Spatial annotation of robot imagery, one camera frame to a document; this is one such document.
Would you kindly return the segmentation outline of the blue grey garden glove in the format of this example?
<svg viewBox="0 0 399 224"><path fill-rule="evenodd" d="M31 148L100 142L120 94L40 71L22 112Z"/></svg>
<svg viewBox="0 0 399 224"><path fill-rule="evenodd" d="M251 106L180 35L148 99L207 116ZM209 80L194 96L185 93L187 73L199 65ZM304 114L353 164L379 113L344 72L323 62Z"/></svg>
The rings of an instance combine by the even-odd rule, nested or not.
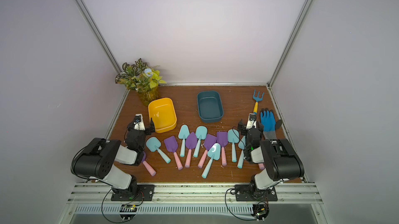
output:
<svg viewBox="0 0 399 224"><path fill-rule="evenodd" d="M273 110L269 110L268 108L261 109L260 120L261 124L264 126L263 134L265 139L277 139L276 130L282 126L282 120L276 120Z"/></svg>

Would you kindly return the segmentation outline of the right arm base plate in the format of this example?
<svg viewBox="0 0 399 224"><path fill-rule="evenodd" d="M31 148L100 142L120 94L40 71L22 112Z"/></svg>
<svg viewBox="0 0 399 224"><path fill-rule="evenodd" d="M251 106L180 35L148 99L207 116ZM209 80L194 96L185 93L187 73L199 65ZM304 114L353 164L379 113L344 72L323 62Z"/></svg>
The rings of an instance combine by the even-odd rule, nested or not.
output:
<svg viewBox="0 0 399 224"><path fill-rule="evenodd" d="M277 202L278 200L274 187L271 189L259 190L250 184L237 184L234 186L232 194L238 202Z"/></svg>

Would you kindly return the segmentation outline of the aluminium front rail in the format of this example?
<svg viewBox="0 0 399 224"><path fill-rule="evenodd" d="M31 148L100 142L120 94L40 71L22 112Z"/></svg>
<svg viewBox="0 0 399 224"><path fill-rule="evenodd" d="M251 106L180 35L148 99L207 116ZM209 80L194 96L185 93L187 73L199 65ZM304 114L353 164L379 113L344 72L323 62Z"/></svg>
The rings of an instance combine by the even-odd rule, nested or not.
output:
<svg viewBox="0 0 399 224"><path fill-rule="evenodd" d="M151 204L221 204L244 203L236 201L232 190L237 183L150 183L155 185ZM277 193L276 204L321 204L322 198L313 183L282 183L274 186ZM129 201L111 201L113 192L103 183L77 183L72 189L67 203L125 203Z"/></svg>

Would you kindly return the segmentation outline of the left circuit board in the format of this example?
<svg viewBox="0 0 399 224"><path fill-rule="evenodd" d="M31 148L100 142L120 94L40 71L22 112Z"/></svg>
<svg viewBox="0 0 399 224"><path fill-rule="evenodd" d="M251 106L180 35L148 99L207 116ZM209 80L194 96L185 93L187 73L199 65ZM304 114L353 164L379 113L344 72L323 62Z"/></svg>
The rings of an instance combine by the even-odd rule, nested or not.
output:
<svg viewBox="0 0 399 224"><path fill-rule="evenodd" d="M122 222L128 222L137 214L138 207L133 204L123 204L119 210L119 216Z"/></svg>

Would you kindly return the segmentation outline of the circuit board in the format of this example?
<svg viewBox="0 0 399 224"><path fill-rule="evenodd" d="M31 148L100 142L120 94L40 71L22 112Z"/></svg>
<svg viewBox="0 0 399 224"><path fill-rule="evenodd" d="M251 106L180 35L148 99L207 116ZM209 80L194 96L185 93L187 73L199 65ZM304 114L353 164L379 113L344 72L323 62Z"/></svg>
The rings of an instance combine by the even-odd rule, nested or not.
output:
<svg viewBox="0 0 399 224"><path fill-rule="evenodd" d="M269 216L270 207L267 202L258 202L252 205L252 216L257 222L265 221Z"/></svg>
<svg viewBox="0 0 399 224"><path fill-rule="evenodd" d="M123 204L119 210L119 216L122 222L128 222L137 214L138 207L133 204Z"/></svg>

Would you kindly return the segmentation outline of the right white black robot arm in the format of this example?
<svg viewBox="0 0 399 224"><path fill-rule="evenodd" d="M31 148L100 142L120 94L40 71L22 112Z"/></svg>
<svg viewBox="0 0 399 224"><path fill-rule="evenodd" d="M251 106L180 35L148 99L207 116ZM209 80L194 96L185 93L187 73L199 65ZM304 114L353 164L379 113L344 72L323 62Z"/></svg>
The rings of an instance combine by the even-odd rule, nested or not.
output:
<svg viewBox="0 0 399 224"><path fill-rule="evenodd" d="M238 123L238 131L245 138L243 159L265 167L252 176L247 187L237 189L240 193L255 195L304 176L304 165L291 143L287 139L263 139L263 128L256 120Z"/></svg>

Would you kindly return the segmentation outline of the yellow plastic storage box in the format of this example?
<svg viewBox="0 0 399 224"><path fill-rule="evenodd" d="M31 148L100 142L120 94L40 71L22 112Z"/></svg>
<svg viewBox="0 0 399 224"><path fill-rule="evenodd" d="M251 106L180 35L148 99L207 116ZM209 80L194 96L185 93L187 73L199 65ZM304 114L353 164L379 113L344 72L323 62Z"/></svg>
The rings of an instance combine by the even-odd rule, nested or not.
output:
<svg viewBox="0 0 399 224"><path fill-rule="evenodd" d="M152 101L148 105L148 111L156 133L165 133L176 127L177 116L173 101L170 98L160 98Z"/></svg>

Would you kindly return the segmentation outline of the teal shovel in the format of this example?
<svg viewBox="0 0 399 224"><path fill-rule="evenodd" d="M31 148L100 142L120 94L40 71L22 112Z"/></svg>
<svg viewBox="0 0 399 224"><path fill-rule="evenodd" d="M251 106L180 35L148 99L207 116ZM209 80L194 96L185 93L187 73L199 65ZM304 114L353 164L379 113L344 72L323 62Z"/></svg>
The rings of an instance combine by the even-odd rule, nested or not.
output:
<svg viewBox="0 0 399 224"><path fill-rule="evenodd" d="M228 142L231 143L232 145L232 154L231 154L231 159L233 163L237 162L237 157L236 157L236 147L235 145L240 142L240 135L239 132L235 129L230 129L228 131Z"/></svg>
<svg viewBox="0 0 399 224"><path fill-rule="evenodd" d="M197 144L196 144L196 147L194 149L193 157L197 158L198 154L199 154L199 151L200 151L201 141L203 141L206 138L206 136L207 136L207 127L199 126L196 129L195 134L196 134L196 137L197 137Z"/></svg>
<svg viewBox="0 0 399 224"><path fill-rule="evenodd" d="M180 148L180 157L184 157L186 153L186 139L190 135L187 125L182 125L178 134L178 138L182 140Z"/></svg>
<svg viewBox="0 0 399 224"><path fill-rule="evenodd" d="M167 164L171 162L171 159L161 150L161 142L156 137L150 137L145 145L151 152L158 152Z"/></svg>
<svg viewBox="0 0 399 224"><path fill-rule="evenodd" d="M220 159L220 153L221 153L221 146L218 143L213 144L213 146L210 148L210 150L207 153L207 156L209 157L209 162L206 165L203 173L202 173L202 178L206 179L208 176L208 173L211 169L212 163L214 160L219 160Z"/></svg>

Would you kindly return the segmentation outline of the right circuit board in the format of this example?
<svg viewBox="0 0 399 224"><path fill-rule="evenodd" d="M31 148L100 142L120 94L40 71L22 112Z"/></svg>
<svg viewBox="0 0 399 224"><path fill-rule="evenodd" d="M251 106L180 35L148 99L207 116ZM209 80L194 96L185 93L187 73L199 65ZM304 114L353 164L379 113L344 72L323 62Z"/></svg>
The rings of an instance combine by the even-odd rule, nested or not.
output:
<svg viewBox="0 0 399 224"><path fill-rule="evenodd" d="M252 205L252 216L257 222L265 221L269 216L270 207L267 202L258 202Z"/></svg>

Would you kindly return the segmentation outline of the teal shovel eleventh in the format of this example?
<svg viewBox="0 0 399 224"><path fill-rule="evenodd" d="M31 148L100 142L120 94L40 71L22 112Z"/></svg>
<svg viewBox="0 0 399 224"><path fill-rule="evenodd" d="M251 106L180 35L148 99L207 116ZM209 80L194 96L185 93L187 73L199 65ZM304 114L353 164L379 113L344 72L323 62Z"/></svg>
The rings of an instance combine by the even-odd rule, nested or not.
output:
<svg viewBox="0 0 399 224"><path fill-rule="evenodd" d="M239 160L238 160L238 164L237 164L237 167L239 169L243 168L245 145L246 145L246 137L243 136L242 139L239 142L239 148L241 149L241 154L240 154L240 157L239 157Z"/></svg>

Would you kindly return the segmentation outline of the dark teal storage box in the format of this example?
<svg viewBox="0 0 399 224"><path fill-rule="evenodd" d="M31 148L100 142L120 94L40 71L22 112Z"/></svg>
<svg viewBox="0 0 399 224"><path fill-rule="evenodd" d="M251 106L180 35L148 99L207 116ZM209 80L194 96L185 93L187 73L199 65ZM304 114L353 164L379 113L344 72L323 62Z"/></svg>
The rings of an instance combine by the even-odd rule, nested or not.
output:
<svg viewBox="0 0 399 224"><path fill-rule="evenodd" d="M217 123L224 116L221 97L216 91L199 92L197 106L199 118L203 123Z"/></svg>

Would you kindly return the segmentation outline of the blue yellow garden rake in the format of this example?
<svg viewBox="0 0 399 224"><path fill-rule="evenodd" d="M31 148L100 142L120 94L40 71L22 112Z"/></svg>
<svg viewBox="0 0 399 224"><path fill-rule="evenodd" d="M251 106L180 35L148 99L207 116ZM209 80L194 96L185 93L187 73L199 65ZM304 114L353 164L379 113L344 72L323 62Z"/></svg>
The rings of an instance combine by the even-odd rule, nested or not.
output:
<svg viewBox="0 0 399 224"><path fill-rule="evenodd" d="M255 100L253 114L257 114L259 102L261 102L263 100L263 97L264 97L264 93L262 93L262 95L261 95L259 91L254 90L254 94L252 96L253 100Z"/></svg>

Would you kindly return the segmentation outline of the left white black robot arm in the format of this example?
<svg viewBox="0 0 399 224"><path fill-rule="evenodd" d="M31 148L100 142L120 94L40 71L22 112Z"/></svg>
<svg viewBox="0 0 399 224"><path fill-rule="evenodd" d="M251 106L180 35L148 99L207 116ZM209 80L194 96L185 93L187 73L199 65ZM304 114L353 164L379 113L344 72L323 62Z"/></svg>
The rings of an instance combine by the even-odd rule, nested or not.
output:
<svg viewBox="0 0 399 224"><path fill-rule="evenodd" d="M83 179L96 179L111 186L119 198L135 197L139 194L135 176L123 172L114 165L138 166L144 159L145 138L155 132L153 120L145 127L142 115L138 114L128 125L126 146L121 140L94 138L80 150L71 162L71 172Z"/></svg>

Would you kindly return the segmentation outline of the potted green plant vase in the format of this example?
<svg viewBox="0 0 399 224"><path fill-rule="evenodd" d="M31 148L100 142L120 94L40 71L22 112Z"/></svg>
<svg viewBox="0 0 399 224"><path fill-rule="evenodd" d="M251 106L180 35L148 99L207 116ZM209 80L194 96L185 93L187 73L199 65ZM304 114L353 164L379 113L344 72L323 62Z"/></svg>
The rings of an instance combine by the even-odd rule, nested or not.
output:
<svg viewBox="0 0 399 224"><path fill-rule="evenodd" d="M138 94L143 105L148 106L160 98L159 86L166 84L159 70L150 67L141 58L134 64L123 63L122 71L115 77L115 83Z"/></svg>

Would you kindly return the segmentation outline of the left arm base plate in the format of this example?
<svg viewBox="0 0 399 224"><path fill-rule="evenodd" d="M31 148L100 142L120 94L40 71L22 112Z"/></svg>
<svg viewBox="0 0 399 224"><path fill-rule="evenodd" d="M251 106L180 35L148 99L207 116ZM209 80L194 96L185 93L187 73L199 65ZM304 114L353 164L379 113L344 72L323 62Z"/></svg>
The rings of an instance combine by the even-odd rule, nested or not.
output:
<svg viewBox="0 0 399 224"><path fill-rule="evenodd" d="M128 189L112 189L111 201L152 201L155 185L130 186Z"/></svg>

